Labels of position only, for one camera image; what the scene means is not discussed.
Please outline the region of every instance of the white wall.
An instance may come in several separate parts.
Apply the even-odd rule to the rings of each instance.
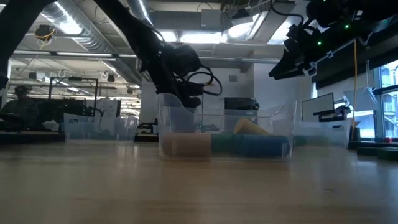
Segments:
[[[212,68],[220,82],[223,84],[223,93],[220,96],[204,96],[204,107],[211,109],[223,109],[225,97],[254,97],[253,73],[250,69],[247,73],[241,73],[240,69],[233,68]],[[229,76],[236,75],[237,82],[229,82]],[[204,83],[209,80],[207,75],[196,75],[190,81],[195,83]],[[214,86],[205,87],[205,90],[211,92],[219,92],[216,81]],[[153,83],[143,82],[141,87],[141,113],[139,119],[143,122],[152,122],[157,117],[157,99],[156,88]]]
[[[373,75],[369,75],[368,79],[366,78],[365,73],[358,75],[356,80],[356,88],[359,89],[364,87],[374,87]],[[318,89],[318,96],[333,93],[335,100],[339,100],[344,97],[344,91],[348,90],[354,90],[354,77]]]
[[[254,64],[254,97],[260,110],[297,100],[297,116],[301,116],[301,101],[311,98],[311,77],[275,80],[268,75],[274,67],[274,64]]]

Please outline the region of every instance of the wooden table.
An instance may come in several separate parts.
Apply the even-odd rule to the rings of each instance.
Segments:
[[[398,164],[301,148],[291,162],[168,161],[156,144],[0,151],[1,223],[398,223]]]

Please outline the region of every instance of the ceiling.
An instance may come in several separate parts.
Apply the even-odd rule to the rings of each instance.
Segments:
[[[125,38],[121,35],[118,28],[107,18],[106,14],[96,5],[92,0],[62,0],[63,2],[68,1],[77,7],[78,11],[81,11],[93,25],[93,28],[98,30],[106,41],[113,47],[114,51],[119,54],[133,54],[134,52],[130,49]],[[120,0],[125,6],[127,5],[126,0]],[[207,0],[206,2],[200,2],[201,0],[157,0],[157,1],[145,1],[142,3],[146,5],[148,9],[149,18],[151,18],[155,28],[159,31],[172,30],[177,35],[182,35],[184,32],[195,31],[209,31],[209,29],[201,28],[200,18],[201,11],[204,9],[222,9],[225,14],[231,14],[236,10],[236,6],[239,1],[232,0]],[[248,1],[248,4],[253,8],[251,14],[257,14],[261,11],[268,11],[268,5],[262,1],[256,1],[256,5],[253,2]],[[295,11],[296,13],[305,13],[306,1],[299,0],[295,1],[277,1],[275,8],[282,12]],[[251,40],[246,39],[230,39],[228,37],[227,43],[220,44],[190,44],[200,57],[233,57],[233,58],[264,58],[264,59],[280,59],[283,52],[283,45],[269,45],[267,44],[274,34],[280,29],[281,25],[286,21],[287,17],[277,15],[276,13],[269,11],[265,13],[264,18],[258,20],[259,28],[255,32]],[[48,24],[53,26],[48,19],[44,16],[39,16],[28,34],[24,37],[23,41],[18,46],[19,50],[48,50],[48,51],[61,51],[61,52],[87,52],[85,48],[75,42],[70,36],[63,34],[57,30],[57,33],[52,38],[51,43],[48,45],[42,45],[33,32],[40,24]],[[12,72],[11,72],[11,83],[16,84],[31,84],[31,85],[45,85],[43,81],[29,80],[29,72],[43,71],[51,76],[58,76],[58,73],[65,72],[66,77],[68,76],[80,76],[86,78],[99,78],[101,86],[111,86],[114,89],[102,89],[99,94],[102,96],[126,96],[128,83],[122,76],[116,75],[114,83],[109,83],[102,78],[106,78],[104,73],[111,72],[110,68],[103,62],[95,58],[73,58],[73,57],[41,57],[41,56],[21,56],[14,55],[12,61]],[[132,70],[136,67],[135,59],[128,58],[124,59],[123,63],[127,64]],[[240,68],[245,72],[249,62],[226,62],[218,60],[206,60],[203,63],[211,68]],[[142,80],[148,80],[147,75],[140,74]],[[88,93],[79,93],[80,95],[90,95],[94,91],[86,89]],[[34,87],[34,93],[48,93],[48,88]],[[68,93],[65,88],[55,90],[54,94],[66,94]],[[133,97],[139,97],[140,91],[137,90],[132,95]]]

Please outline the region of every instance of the clear plastic bin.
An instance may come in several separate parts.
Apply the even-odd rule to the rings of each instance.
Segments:
[[[298,122],[294,127],[295,146],[348,147],[351,120]]]
[[[259,111],[184,108],[158,95],[161,157],[283,158],[292,155],[296,102]]]
[[[63,114],[65,140],[133,141],[138,119],[133,116],[101,118]]]

